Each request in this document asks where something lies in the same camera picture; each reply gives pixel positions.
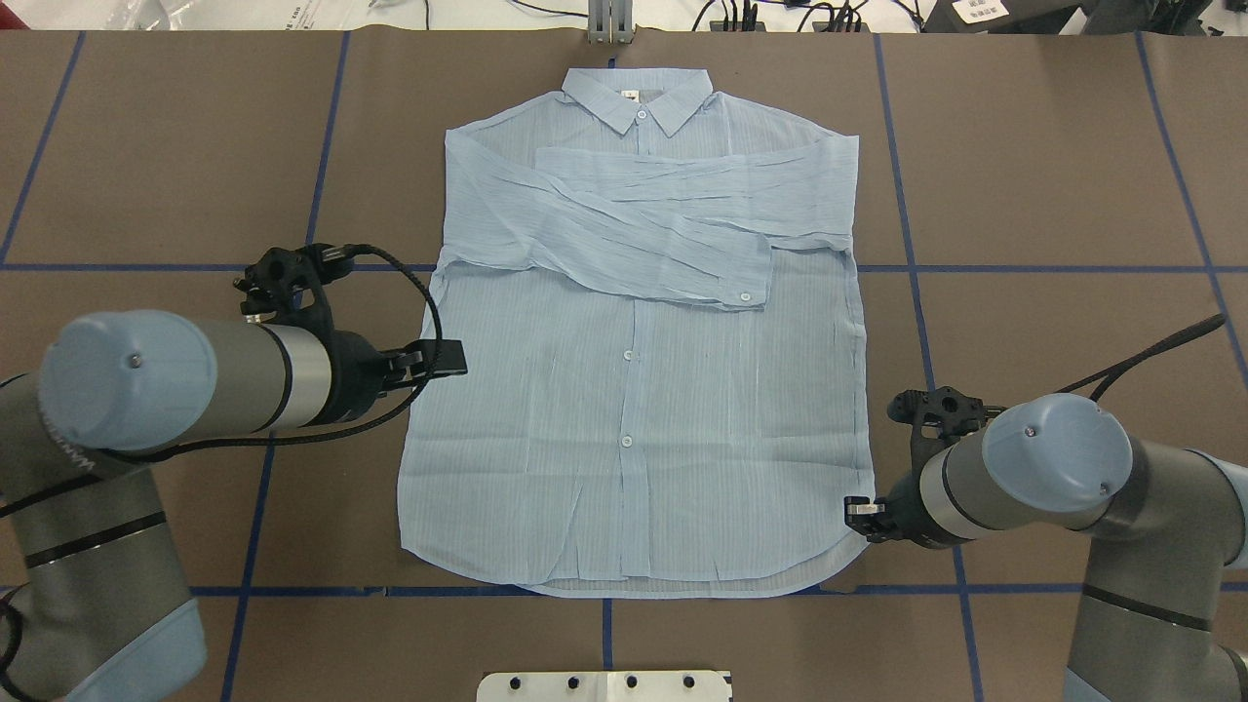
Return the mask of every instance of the robotic arm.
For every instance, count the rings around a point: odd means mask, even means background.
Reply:
[[[378,255],[429,304],[437,339],[377,351],[336,330],[324,286]],[[0,607],[0,700],[156,701],[193,678],[203,630],[150,463],[212,446],[358,433],[407,408],[431,378],[467,372],[428,291],[372,246],[270,250],[235,281],[248,324],[157,311],[71,322],[37,376],[0,385],[0,486],[29,585]],[[311,295],[307,305],[301,296]],[[377,397],[394,410],[318,436],[211,437],[346,422]]]
[[[1248,470],[1129,437],[1077,395],[988,423],[997,411],[950,387],[899,395],[889,413],[912,426],[912,470],[887,497],[846,498],[846,522],[927,548],[1031,522],[1085,533],[1067,702],[1248,700],[1244,656],[1211,635],[1222,568],[1248,566]]]

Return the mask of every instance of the red object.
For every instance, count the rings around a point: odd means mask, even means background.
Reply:
[[[7,5],[0,2],[0,29],[30,29],[21,17],[12,14]]]

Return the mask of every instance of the light blue shirt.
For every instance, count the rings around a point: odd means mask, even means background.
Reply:
[[[469,373],[413,406],[403,547],[564,596],[840,571],[875,490],[856,182],[857,137],[699,70],[574,69],[448,131],[432,290]]]

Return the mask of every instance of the white bracket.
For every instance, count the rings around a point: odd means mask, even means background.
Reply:
[[[633,42],[633,0],[589,0],[590,44]]]
[[[731,702],[721,671],[490,673],[477,702]]]

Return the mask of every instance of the white metal plate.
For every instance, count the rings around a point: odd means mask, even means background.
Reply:
[[[731,680],[721,671],[490,673],[477,702],[731,702]]]

